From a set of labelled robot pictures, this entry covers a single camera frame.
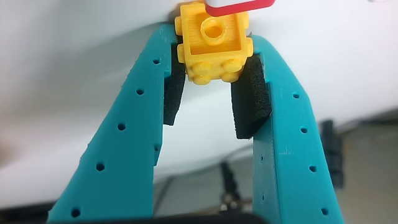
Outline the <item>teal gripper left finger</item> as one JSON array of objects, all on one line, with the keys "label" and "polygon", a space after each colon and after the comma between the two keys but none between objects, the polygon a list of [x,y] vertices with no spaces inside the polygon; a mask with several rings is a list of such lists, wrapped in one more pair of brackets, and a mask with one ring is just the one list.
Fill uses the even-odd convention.
[{"label": "teal gripper left finger", "polygon": [[49,211],[49,223],[121,223],[152,217],[162,131],[175,121],[185,84],[178,42],[171,24],[150,36]]}]

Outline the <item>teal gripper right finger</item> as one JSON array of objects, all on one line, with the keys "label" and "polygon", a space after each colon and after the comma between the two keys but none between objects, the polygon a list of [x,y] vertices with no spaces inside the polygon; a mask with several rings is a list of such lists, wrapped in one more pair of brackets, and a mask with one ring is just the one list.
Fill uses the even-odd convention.
[{"label": "teal gripper right finger", "polygon": [[343,223],[309,97],[265,38],[252,41],[231,100],[237,138],[253,140],[253,212],[267,223]]}]

